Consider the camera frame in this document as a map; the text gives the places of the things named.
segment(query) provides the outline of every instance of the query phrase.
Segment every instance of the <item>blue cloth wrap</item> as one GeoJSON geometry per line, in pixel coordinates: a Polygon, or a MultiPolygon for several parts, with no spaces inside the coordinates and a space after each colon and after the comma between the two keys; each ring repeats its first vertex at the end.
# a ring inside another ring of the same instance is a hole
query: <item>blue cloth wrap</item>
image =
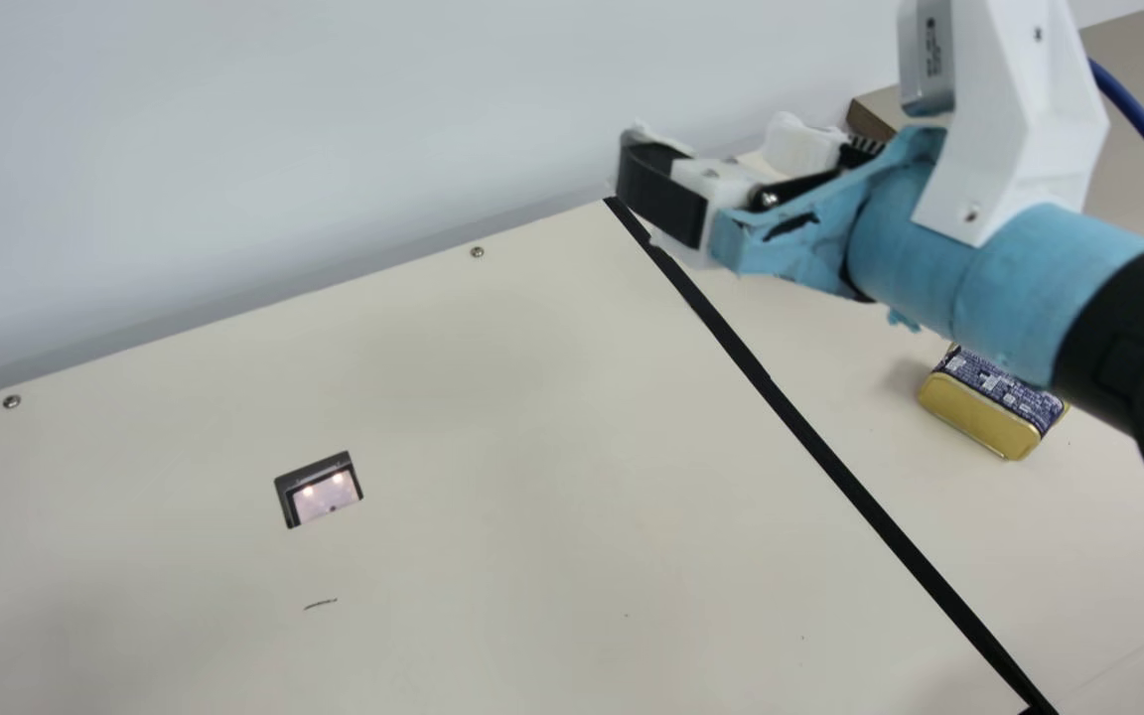
{"type": "Polygon", "coordinates": [[[912,222],[931,168],[908,164],[869,180],[847,247],[850,280],[1018,379],[1051,386],[1066,332],[1094,294],[1144,253],[1144,238],[1041,204],[974,248],[912,222]]]}

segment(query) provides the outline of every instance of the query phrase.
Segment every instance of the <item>small box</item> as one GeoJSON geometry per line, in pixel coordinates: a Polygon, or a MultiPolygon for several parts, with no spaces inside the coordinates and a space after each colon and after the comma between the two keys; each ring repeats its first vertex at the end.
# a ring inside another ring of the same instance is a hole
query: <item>small box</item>
{"type": "Polygon", "coordinates": [[[1025,458],[1071,408],[953,343],[916,399],[947,424],[1004,459],[1025,458]]]}

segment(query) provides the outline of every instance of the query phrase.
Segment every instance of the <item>black mark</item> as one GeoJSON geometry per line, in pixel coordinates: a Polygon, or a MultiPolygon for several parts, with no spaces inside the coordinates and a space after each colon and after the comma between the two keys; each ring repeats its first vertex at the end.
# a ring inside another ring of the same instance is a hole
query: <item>black mark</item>
{"type": "Polygon", "coordinates": [[[816,216],[813,212],[808,212],[800,216],[788,219],[788,221],[779,222],[779,225],[772,228],[771,232],[768,232],[766,238],[762,241],[763,244],[766,244],[768,240],[785,236],[786,232],[799,230],[800,228],[807,225],[807,223],[818,223],[818,216],[816,216]]]}
{"type": "Polygon", "coordinates": [[[925,77],[944,73],[944,45],[938,40],[935,18],[925,19],[925,77]]]}
{"type": "Polygon", "coordinates": [[[309,605],[303,606],[304,611],[311,611],[315,606],[327,606],[331,603],[337,603],[337,598],[327,598],[327,601],[318,601],[315,603],[309,603],[309,605]]]}

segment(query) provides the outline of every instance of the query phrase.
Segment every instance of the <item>rectangular hole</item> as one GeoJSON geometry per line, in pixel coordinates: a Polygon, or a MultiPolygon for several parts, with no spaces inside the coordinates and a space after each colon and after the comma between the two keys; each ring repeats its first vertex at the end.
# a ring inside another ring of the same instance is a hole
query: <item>rectangular hole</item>
{"type": "Polygon", "coordinates": [[[275,479],[286,529],[329,516],[364,499],[350,454],[340,452],[275,479]]]}

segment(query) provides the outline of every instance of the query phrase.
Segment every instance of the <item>black edge strip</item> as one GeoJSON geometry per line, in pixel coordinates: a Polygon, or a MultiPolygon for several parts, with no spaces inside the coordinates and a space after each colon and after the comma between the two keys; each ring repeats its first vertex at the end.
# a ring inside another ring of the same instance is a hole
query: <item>black edge strip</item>
{"type": "Polygon", "coordinates": [[[699,248],[709,204],[704,196],[668,177],[677,159],[690,157],[664,144],[622,145],[617,194],[659,230],[690,248],[699,248]]]}
{"type": "Polygon", "coordinates": [[[730,323],[726,323],[726,318],[722,317],[722,313],[713,307],[709,299],[696,286],[696,283],[691,281],[690,276],[682,271],[680,264],[668,256],[668,253],[651,245],[648,230],[620,199],[610,198],[604,199],[604,201],[609,208],[612,208],[612,213],[626,227],[630,236],[635,237],[643,252],[648,253],[648,257],[652,260],[656,268],[659,268],[659,272],[664,273],[682,299],[686,300],[686,304],[690,304],[691,309],[696,311],[704,326],[713,333],[713,337],[717,339],[718,344],[722,344],[722,349],[726,350],[726,356],[736,363],[736,366],[740,367],[745,379],[753,383],[757,394],[765,399],[772,411],[776,411],[776,415],[797,436],[809,455],[818,462],[818,466],[823,467],[823,470],[827,471],[832,483],[841,490],[841,493],[845,494],[863,519],[867,521],[867,524],[880,535],[885,546],[890,547],[890,551],[899,557],[899,562],[907,566],[907,571],[912,573],[916,582],[944,610],[952,623],[988,661],[991,668],[998,672],[1004,683],[1008,683],[1008,686],[1012,689],[1012,692],[1018,693],[1023,702],[1030,705],[1028,712],[1033,712],[1034,715],[1057,715],[1057,710],[1049,704],[1048,698],[1044,698],[1035,684],[1031,682],[1031,678],[1022,672],[1017,661],[1014,661],[1012,656],[1009,656],[1009,651],[1000,645],[995,635],[991,634],[979,617],[951,587],[947,579],[938,573],[938,570],[935,569],[934,564],[930,564],[921,549],[916,548],[912,539],[907,538],[907,534],[899,529],[889,513],[881,508],[872,493],[859,483],[850,468],[841,461],[835,452],[832,452],[832,447],[815,431],[815,427],[782,394],[776,381],[771,379],[771,373],[766,372],[762,363],[749,350],[748,344],[745,344],[731,328],[730,323]]]}

